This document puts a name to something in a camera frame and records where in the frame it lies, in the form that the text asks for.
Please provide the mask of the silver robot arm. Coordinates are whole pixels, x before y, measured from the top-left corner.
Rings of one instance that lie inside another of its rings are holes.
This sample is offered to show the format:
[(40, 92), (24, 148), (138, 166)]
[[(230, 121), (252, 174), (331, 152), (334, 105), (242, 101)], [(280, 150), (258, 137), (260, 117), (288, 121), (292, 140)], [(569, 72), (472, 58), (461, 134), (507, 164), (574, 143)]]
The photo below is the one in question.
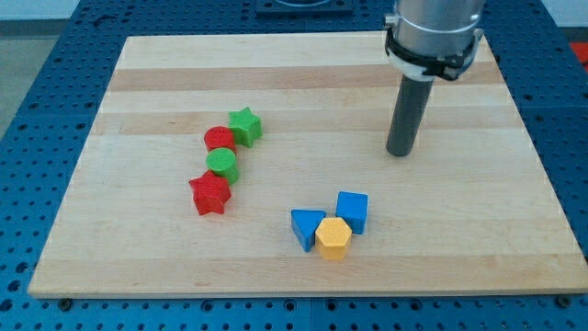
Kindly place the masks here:
[(479, 48), (483, 7), (483, 0), (396, 1), (383, 17), (390, 64), (418, 82), (457, 80)]

